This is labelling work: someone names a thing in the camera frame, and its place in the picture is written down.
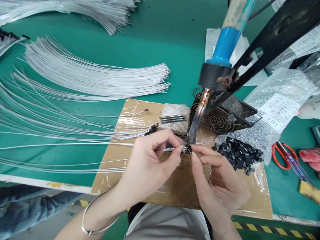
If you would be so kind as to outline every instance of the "cooling fan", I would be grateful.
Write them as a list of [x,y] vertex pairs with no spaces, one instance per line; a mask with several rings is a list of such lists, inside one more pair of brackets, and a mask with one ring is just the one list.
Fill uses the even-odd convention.
[[[191,107],[191,120],[198,107],[202,92],[198,92]],[[257,113],[257,110],[235,96],[229,97],[219,107],[210,110],[210,102],[208,101],[207,109],[201,124],[217,135],[233,132],[236,130],[250,128],[253,123],[248,122],[245,118]]]

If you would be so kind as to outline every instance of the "green workbench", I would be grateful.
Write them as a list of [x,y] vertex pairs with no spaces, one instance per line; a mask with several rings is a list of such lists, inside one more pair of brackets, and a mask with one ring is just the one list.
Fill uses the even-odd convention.
[[[266,2],[258,1],[254,11]],[[165,62],[171,70],[171,86],[167,93],[137,99],[191,106],[192,92],[197,87],[201,64],[204,61],[205,29],[221,27],[226,11],[226,0],[146,0],[139,3],[136,12],[131,14],[133,25],[124,29],[124,34],[117,32],[114,36],[109,36],[103,27],[93,20],[77,14],[58,12],[37,14],[3,26],[3,29],[12,31],[17,36],[25,34],[32,40],[45,35],[56,37],[73,54],[94,63],[138,68]],[[243,35],[252,42],[273,14],[272,8],[266,9],[247,24]],[[14,67],[17,67],[43,84],[63,89],[54,86],[35,73],[28,64],[19,60],[18,57],[23,58],[23,53],[24,46],[18,44],[0,59],[0,77],[8,77]],[[243,87],[235,95],[244,99],[253,89],[254,87]],[[125,100],[100,103],[52,102],[64,110],[79,114],[119,115]],[[95,121],[115,125],[117,119]],[[320,125],[319,120],[301,120],[295,117],[283,132],[281,141],[296,151],[314,147],[315,140],[310,127],[317,125]],[[1,147],[60,142],[66,141],[0,134]],[[106,146],[102,145],[33,147],[2,150],[0,156],[45,164],[98,163],[105,149]],[[320,187],[320,180],[315,172],[305,163],[302,163],[302,166],[311,177],[312,184]],[[88,187],[91,187],[95,177],[94,174],[42,173],[5,165],[0,165],[0,173]],[[299,179],[292,169],[285,171],[271,162],[266,167],[266,174],[274,214],[320,220],[320,206],[298,193]],[[25,183],[33,184],[28,179]]]

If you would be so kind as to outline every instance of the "printed label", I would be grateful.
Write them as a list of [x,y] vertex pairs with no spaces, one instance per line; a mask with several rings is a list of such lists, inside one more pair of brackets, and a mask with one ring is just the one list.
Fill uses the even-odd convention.
[[290,46],[290,49],[300,56],[311,48],[314,48],[320,44],[320,25],[312,29],[310,32],[302,36],[299,40],[295,41]]
[[257,115],[262,117],[261,121],[266,122],[277,132],[281,133],[299,108],[300,105],[295,101],[275,93],[258,109]]

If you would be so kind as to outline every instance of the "hand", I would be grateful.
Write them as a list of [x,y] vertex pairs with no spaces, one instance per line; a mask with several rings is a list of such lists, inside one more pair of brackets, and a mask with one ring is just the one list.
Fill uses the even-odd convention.
[[[198,158],[192,154],[192,172],[201,208],[206,214],[214,211],[213,208],[222,206],[221,199],[228,213],[234,214],[250,197],[246,182],[220,153],[200,145],[191,145],[191,148],[193,152],[203,155]],[[203,164],[211,165],[209,179],[215,190],[204,175]]]
[[[155,149],[165,148],[167,142],[175,149],[166,161],[160,162],[164,151]],[[182,144],[183,140],[170,129],[136,139],[126,171],[116,186],[125,193],[127,208],[149,197],[168,180],[181,162]]]

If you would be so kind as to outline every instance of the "pink cloth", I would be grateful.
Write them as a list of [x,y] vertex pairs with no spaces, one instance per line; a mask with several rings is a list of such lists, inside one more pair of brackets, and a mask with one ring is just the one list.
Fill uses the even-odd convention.
[[320,162],[308,162],[309,166],[320,172]]
[[320,148],[300,150],[299,155],[304,162],[320,162]]
[[320,148],[310,148],[299,151],[302,161],[307,162],[310,167],[320,172]]

